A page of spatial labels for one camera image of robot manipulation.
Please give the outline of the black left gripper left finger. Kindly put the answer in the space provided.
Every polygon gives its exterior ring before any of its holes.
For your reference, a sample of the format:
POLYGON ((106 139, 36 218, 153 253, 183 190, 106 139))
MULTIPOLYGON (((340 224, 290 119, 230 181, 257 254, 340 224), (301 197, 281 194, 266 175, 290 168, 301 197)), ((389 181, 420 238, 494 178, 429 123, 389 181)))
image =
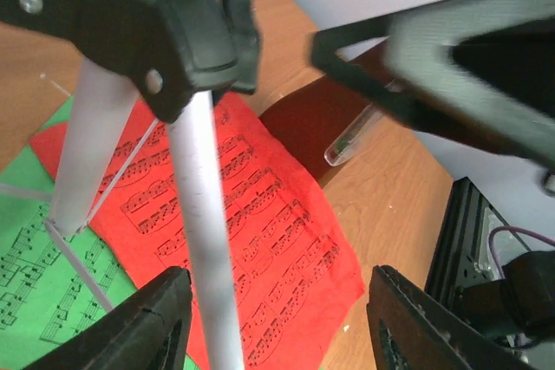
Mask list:
POLYGON ((192 321, 192 282, 172 266, 90 328, 28 369, 182 369, 192 321))

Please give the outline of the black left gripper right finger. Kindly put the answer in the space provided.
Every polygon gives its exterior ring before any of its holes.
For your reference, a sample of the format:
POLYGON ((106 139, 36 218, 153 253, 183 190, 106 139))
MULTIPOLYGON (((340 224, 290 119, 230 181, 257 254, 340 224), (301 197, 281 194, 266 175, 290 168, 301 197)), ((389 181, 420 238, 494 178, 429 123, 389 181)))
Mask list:
POLYGON ((527 369, 391 266, 375 266, 367 316, 378 369, 527 369))

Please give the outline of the clear plastic metronome cover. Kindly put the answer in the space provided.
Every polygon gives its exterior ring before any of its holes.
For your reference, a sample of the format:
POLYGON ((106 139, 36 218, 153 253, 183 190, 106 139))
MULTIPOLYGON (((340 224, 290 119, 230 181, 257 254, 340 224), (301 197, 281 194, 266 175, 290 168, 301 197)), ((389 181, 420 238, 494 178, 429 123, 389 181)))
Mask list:
POLYGON ((369 103, 327 147, 323 154, 327 164, 338 167, 353 159, 383 116, 375 104, 369 103))

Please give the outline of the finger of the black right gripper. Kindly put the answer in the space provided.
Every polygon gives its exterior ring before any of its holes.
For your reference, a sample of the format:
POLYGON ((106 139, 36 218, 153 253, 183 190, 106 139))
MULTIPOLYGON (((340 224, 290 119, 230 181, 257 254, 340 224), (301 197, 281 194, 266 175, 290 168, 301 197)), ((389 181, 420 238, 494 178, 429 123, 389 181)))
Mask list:
POLYGON ((442 0, 318 31, 311 64, 416 131, 554 167, 554 0, 442 0))

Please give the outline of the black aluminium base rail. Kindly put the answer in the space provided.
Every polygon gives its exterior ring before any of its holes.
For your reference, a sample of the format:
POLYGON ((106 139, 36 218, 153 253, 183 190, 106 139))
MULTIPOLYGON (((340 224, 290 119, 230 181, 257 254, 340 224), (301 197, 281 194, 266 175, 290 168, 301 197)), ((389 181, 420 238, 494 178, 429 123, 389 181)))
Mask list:
POLYGON ((554 242, 508 225, 468 178, 454 182, 425 285, 442 307, 516 348, 554 339, 554 242))

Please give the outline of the red sheet music page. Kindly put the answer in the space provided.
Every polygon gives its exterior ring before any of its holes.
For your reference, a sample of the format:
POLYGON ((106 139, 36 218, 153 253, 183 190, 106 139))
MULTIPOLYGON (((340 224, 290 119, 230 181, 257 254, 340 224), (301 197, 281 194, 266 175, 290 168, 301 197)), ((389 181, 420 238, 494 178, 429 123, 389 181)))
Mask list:
POLYGON ((316 369, 363 293, 323 190, 236 95, 214 110, 245 365, 316 369))

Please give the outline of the brown wooden metronome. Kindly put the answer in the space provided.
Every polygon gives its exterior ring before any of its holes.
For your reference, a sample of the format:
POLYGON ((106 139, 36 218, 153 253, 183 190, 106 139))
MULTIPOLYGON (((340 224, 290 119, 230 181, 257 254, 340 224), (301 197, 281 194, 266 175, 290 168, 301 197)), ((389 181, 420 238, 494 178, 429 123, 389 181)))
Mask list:
POLYGON ((341 170, 324 152, 369 101, 327 75, 286 95, 260 116, 266 129, 321 186, 341 170))

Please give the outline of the green sheet music page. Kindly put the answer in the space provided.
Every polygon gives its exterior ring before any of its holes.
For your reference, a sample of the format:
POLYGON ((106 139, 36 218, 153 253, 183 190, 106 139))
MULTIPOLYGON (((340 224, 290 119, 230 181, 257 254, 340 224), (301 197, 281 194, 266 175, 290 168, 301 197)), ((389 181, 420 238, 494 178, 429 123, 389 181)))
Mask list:
MULTIPOLYGON (((68 240, 113 303, 189 264, 166 129, 138 103, 101 182, 102 206, 68 240)), ((1 198, 1 365, 20 369, 104 311, 44 229, 45 202, 1 198)))

